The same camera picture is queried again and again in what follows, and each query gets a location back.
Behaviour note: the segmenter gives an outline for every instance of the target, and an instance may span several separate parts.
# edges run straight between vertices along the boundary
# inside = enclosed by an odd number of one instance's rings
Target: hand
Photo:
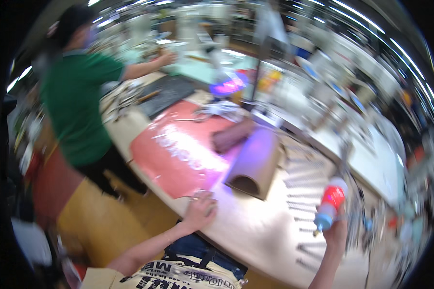
[[[212,192],[201,191],[194,195],[179,223],[188,234],[192,234],[211,223],[217,214],[217,201],[211,199]]]
[[[344,217],[344,206],[340,206],[337,212],[339,220],[335,221],[330,229],[323,231],[327,249],[334,251],[342,257],[346,250],[347,219]]]
[[[166,54],[159,56],[158,61],[161,66],[166,66],[174,63],[177,60],[177,55],[175,53],[167,52]]]

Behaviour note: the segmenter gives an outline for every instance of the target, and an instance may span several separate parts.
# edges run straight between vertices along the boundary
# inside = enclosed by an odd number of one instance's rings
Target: purple light
[[[235,79],[228,79],[222,83],[210,85],[210,92],[214,95],[228,95],[246,87],[245,83],[248,82],[246,75],[243,73],[236,73],[236,75],[237,78]]]

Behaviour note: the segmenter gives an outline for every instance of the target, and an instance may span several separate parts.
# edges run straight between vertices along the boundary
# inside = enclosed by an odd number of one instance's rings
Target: green shirt
[[[91,164],[111,147],[99,112],[101,86],[119,80],[123,67],[110,57],[75,50],[64,54],[44,77],[41,101],[71,165]]]

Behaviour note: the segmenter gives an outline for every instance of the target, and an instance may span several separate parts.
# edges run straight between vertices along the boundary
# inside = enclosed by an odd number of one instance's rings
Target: red cloth
[[[133,161],[173,198],[209,190],[228,170],[241,145],[225,155],[213,151],[211,135],[233,123],[213,116],[203,123],[174,121],[196,118],[197,105],[182,100],[161,113],[130,144]]]

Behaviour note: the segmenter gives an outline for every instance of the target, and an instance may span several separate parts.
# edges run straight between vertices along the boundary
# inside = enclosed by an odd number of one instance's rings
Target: blue nozzle
[[[333,225],[333,218],[324,213],[315,214],[315,220],[313,223],[317,226],[318,231],[328,230]]]

